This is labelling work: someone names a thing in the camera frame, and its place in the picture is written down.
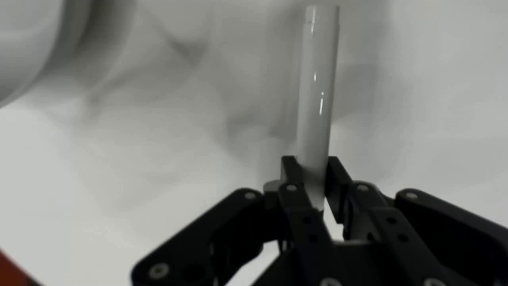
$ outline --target black mechanical linkage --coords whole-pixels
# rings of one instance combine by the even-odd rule
[[[138,262],[132,283],[221,286],[276,240],[279,258],[254,286],[508,286],[502,226],[416,189],[389,199],[337,158],[326,197],[345,242],[311,207],[295,158],[283,158],[281,181],[225,197]]]

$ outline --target screw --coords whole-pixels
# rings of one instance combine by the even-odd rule
[[[368,191],[370,188],[367,185],[356,186],[357,191]]]
[[[427,278],[424,282],[424,286],[446,286],[441,280],[437,280],[437,278]]]
[[[170,274],[168,264],[156,264],[149,269],[148,277],[152,280],[164,280]]]
[[[416,194],[416,193],[408,193],[408,194],[406,194],[406,199],[410,199],[410,201],[418,201],[418,194]]]
[[[254,199],[256,199],[256,194],[254,194],[254,193],[248,193],[248,194],[245,194],[245,199],[254,201]]]
[[[287,185],[287,186],[286,186],[286,189],[287,189],[287,191],[291,191],[291,193],[299,191],[299,188],[297,188],[297,186],[294,186],[294,185]]]
[[[343,286],[343,285],[335,278],[324,278],[321,280],[319,286]]]

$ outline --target white background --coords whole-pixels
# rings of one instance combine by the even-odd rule
[[[148,251],[278,178],[292,151],[314,2],[140,3],[100,85],[0,110],[0,248],[45,285],[129,285]],[[337,3],[330,154],[387,194],[419,188],[508,226],[508,2]]]

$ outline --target translucent tube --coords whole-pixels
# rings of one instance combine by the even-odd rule
[[[297,159],[305,170],[310,201],[314,208],[322,210],[337,69],[338,7],[306,8],[302,45]]]

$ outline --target white cylinder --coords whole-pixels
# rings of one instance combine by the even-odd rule
[[[297,159],[314,208],[324,207],[330,119],[338,46],[338,7],[316,5],[305,13]]]

